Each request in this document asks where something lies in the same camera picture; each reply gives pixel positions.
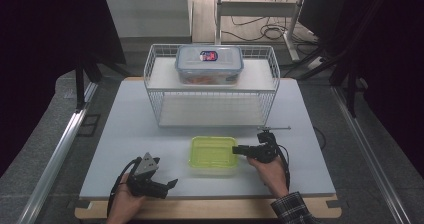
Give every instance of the wooden table edge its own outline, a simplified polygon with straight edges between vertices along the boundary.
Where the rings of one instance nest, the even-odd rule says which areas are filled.
[[[338,218],[340,206],[337,195],[304,197],[306,206],[316,218]],[[162,200],[149,199],[137,214],[140,220],[171,219],[273,219],[276,218],[270,204],[275,199],[224,199],[224,200]],[[88,208],[75,208],[78,219],[106,219],[107,201],[90,201]]]

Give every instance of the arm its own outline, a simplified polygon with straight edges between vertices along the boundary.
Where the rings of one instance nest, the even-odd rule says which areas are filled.
[[[127,178],[128,174],[125,174],[121,179],[121,184],[116,190],[116,196],[106,224],[124,224],[129,222],[146,201],[145,196],[135,197],[131,194],[126,184]]]
[[[271,204],[272,209],[281,223],[318,224],[309,212],[299,192],[289,194],[286,186],[284,169],[279,157],[270,163],[261,163],[253,158],[247,158],[254,166],[261,180],[268,187],[271,194],[277,199]]]

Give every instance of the white table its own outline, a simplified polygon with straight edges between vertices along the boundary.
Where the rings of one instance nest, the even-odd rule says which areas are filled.
[[[335,189],[326,168],[297,82],[282,79],[268,126],[290,155],[290,191],[304,196],[329,196]],[[123,81],[103,130],[81,189],[81,199],[106,199],[125,165],[146,152],[160,157],[153,180],[167,183],[178,178],[168,199],[217,199],[269,197],[256,170],[239,156],[234,175],[197,176],[188,165],[190,141],[195,136],[230,136],[239,145],[258,145],[253,127],[161,128],[156,124],[143,81]]]

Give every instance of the yellow-green plastic container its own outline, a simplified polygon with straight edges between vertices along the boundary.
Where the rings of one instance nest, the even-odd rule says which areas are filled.
[[[232,137],[194,137],[188,163],[198,174],[231,174],[238,161],[233,146],[237,146],[237,141]]]

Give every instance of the metal rail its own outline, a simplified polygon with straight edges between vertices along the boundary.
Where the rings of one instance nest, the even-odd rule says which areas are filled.
[[[405,208],[403,207],[402,201],[400,200],[395,188],[378,162],[377,157],[375,156],[365,134],[362,132],[362,129],[356,120],[350,115],[349,110],[347,109],[345,103],[346,100],[343,96],[342,90],[340,87],[332,87],[333,94],[336,96],[339,103],[340,109],[346,121],[351,129],[352,133],[355,136],[355,139],[358,143],[359,149],[362,152],[362,155],[365,158],[365,161],[368,164],[368,167],[374,176],[380,191],[385,199],[396,223],[405,224],[411,223],[408,215],[406,214]]]
[[[57,174],[62,167],[72,142],[78,132],[78,128],[87,113],[87,108],[90,104],[97,88],[97,84],[90,83],[85,91],[85,105],[79,113],[74,113],[66,127],[59,143],[56,146],[43,174],[38,180],[37,186],[32,192],[24,210],[21,213],[17,223],[34,223],[43,207],[44,201],[50,192],[53,183],[56,180]]]

